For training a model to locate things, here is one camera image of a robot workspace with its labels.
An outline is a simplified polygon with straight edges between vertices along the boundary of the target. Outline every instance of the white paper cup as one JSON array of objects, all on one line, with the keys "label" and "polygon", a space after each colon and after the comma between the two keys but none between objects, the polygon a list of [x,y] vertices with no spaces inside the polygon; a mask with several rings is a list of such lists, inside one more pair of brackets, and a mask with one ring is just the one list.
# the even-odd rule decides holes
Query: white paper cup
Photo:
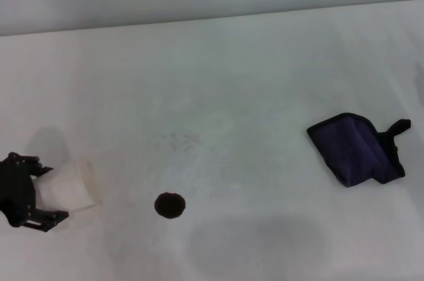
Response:
[{"label": "white paper cup", "polygon": [[99,203],[91,162],[86,158],[34,180],[36,206],[43,210],[77,211]]}]

